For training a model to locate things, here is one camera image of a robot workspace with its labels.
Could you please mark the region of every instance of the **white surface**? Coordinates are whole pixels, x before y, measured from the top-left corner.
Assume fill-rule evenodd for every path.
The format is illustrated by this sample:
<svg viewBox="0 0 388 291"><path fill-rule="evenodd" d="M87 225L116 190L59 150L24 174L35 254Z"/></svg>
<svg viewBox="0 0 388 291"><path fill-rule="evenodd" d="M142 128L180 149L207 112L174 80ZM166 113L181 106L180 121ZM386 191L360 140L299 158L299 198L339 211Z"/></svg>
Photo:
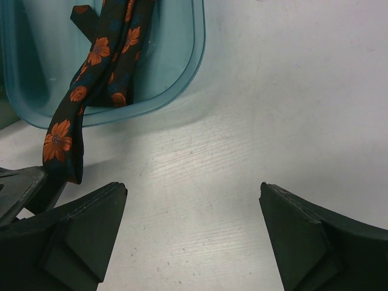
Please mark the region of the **white surface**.
<svg viewBox="0 0 388 291"><path fill-rule="evenodd" d="M282 290L262 181L388 228L388 1L205 8L205 57L182 98L84 130L84 182L60 203L110 181L129 189L99 291ZM2 130L0 165L40 165L44 135Z"/></svg>

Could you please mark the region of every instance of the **plastic tray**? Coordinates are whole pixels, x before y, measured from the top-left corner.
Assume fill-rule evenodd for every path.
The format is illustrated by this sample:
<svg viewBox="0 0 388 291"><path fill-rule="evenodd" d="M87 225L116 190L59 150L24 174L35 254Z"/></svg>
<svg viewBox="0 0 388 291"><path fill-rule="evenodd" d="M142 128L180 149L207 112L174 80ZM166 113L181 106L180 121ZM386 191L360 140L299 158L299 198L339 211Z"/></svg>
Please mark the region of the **plastic tray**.
<svg viewBox="0 0 388 291"><path fill-rule="evenodd" d="M74 5L97 12L102 0L2 0L5 86L10 104L29 124L47 128L85 60L90 43L70 20ZM190 84L205 45L202 0L158 0L142 58L134 72L135 103L87 107L84 126L142 115L164 107Z"/></svg>

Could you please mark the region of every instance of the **folded fabric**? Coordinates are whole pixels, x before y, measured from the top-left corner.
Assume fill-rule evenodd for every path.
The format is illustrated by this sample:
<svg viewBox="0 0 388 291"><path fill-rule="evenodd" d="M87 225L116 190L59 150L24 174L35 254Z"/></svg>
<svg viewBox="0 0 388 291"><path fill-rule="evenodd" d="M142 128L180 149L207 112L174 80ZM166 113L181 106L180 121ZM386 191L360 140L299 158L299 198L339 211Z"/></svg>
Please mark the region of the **folded fabric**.
<svg viewBox="0 0 388 291"><path fill-rule="evenodd" d="M48 127L43 166L61 181L80 184L84 145L82 119L88 105L131 104L132 73L139 59L155 0L104 0L97 28L87 29L92 46ZM73 12L90 13L86 5Z"/></svg>

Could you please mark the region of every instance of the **necktie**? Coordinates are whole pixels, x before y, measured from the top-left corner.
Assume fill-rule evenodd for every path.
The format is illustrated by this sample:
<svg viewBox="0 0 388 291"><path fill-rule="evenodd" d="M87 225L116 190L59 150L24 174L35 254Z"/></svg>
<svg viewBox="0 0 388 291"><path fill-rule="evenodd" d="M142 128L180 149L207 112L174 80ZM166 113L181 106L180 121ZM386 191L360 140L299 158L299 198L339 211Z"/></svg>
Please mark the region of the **necktie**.
<svg viewBox="0 0 388 291"><path fill-rule="evenodd" d="M154 5L155 0L104 0L100 17L93 16L86 5L73 9L73 21L92 45L44 140L43 166L55 178L77 184L82 181L82 118L88 105L121 107L133 102L132 73ZM75 13L80 22L73 17ZM83 14L94 20L80 25Z"/></svg>

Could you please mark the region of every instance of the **green object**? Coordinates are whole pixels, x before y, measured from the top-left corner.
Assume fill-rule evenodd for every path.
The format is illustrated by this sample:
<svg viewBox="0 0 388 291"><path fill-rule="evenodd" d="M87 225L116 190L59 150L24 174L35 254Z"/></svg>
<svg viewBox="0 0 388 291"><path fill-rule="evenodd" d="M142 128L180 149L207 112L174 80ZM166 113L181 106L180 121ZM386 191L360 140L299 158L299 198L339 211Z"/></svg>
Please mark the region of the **green object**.
<svg viewBox="0 0 388 291"><path fill-rule="evenodd" d="M2 46L0 44L0 55L2 56ZM20 118L12 109L8 102L7 93L4 85L4 71L2 66L2 58L0 58L0 129L7 127L10 124L18 121Z"/></svg>

